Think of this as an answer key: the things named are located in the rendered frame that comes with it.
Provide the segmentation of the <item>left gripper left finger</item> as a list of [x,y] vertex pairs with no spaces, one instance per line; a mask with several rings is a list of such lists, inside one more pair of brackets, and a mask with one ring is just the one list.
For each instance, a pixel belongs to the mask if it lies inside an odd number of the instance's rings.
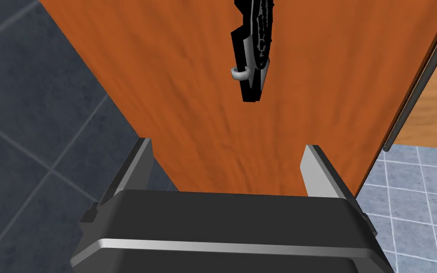
[[100,204],[109,201],[122,190],[145,190],[154,164],[152,141],[139,138],[125,159]]

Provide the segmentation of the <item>orange wooden door leaf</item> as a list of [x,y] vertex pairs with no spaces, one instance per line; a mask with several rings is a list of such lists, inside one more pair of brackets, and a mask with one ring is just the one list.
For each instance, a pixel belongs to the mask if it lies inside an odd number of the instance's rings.
[[437,39],[437,0],[274,0],[243,102],[234,0],[40,0],[181,191],[304,195],[319,145],[354,194]]

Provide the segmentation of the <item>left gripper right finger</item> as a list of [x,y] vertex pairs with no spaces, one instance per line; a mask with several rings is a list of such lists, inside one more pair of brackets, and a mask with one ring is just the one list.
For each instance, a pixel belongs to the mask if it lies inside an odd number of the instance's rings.
[[300,171],[309,197],[353,198],[319,145],[306,145]]

